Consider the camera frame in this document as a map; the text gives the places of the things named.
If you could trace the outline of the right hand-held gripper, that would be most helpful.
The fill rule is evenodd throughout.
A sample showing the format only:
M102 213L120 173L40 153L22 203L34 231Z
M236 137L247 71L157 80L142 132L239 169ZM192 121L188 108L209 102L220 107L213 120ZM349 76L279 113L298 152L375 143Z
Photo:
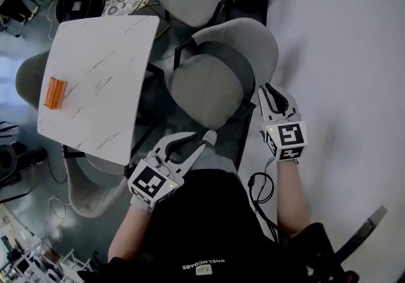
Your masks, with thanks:
M258 89L259 104L264 122L264 142L276 161L299 159L308 137L296 100L279 86L265 84Z

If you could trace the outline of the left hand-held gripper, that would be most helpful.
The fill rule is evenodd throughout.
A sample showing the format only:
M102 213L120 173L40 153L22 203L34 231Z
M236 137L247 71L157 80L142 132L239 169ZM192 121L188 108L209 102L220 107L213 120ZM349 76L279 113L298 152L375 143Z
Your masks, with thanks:
M154 152L148 152L141 159L128 180L128 189L132 194L130 204L139 209L154 209L164 199L183 186L182 178L200 157L206 145L201 144L186 160L178 165L174 175L164 161L177 149L197 137L196 132L177 132L162 137L154 146Z

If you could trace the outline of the person's left forearm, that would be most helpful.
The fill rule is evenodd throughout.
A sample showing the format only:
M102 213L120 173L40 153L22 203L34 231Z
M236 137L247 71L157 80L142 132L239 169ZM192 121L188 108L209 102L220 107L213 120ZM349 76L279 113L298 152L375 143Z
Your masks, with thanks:
M108 250L108 261L121 258L131 261L140 255L152 213L130 206Z

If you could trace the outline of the person's right forearm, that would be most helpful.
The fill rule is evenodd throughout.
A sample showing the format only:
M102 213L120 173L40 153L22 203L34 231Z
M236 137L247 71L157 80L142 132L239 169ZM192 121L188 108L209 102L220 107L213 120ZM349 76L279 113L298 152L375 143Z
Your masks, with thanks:
M310 224L297 163L277 162L277 224L290 237Z

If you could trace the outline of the white marble table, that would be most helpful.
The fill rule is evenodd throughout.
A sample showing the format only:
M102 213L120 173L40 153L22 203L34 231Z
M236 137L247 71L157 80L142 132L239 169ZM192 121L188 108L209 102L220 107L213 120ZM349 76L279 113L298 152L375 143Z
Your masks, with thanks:
M41 97L51 79L65 82L57 110L39 105L40 135L96 158L127 166L157 16L104 16L59 25Z

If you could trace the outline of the person's white shoe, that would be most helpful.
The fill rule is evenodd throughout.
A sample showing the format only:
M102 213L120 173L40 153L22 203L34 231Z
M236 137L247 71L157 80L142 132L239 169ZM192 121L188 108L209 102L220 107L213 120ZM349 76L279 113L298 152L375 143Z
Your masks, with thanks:
M208 145L210 145L210 146L215 146L216 141L217 141L217 137L218 137L218 134L216 133L215 130L208 130L208 131L203 135L202 140L203 140L206 144L208 144Z

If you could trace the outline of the person's blue jeans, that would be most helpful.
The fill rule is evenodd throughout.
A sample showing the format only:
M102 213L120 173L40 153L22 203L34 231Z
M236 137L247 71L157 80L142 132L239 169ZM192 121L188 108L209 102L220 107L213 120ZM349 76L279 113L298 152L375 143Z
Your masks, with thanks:
M240 177L233 161L216 153L214 148L204 148L190 170L222 170L234 174L239 180Z

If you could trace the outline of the person's black shirt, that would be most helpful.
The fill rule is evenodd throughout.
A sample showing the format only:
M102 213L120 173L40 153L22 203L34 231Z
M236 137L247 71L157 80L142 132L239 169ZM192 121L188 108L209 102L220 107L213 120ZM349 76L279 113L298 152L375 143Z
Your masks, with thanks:
M116 254L84 283L358 283L334 260L320 223L286 246L267 238L238 178L193 170L157 205L140 250Z

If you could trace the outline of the orange box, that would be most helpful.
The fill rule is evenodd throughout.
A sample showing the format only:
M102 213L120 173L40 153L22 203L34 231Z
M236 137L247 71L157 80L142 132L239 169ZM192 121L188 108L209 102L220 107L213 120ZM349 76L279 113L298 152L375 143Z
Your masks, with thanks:
M59 110L63 100L67 81L51 77L47 85L44 106L50 110Z

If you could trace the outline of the black floor equipment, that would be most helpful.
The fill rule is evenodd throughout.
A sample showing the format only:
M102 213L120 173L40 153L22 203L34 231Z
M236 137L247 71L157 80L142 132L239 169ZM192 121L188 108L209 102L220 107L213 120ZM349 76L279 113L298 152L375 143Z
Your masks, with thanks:
M22 179L21 173L47 158L44 148L28 149L21 142L0 145L0 189Z

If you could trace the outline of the white storage shelf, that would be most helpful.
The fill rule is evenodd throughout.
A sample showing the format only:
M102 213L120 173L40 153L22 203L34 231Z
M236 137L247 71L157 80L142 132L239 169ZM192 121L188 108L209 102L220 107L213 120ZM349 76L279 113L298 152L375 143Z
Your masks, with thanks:
M0 205L0 283L84 283L80 271L94 272L92 260L57 252Z

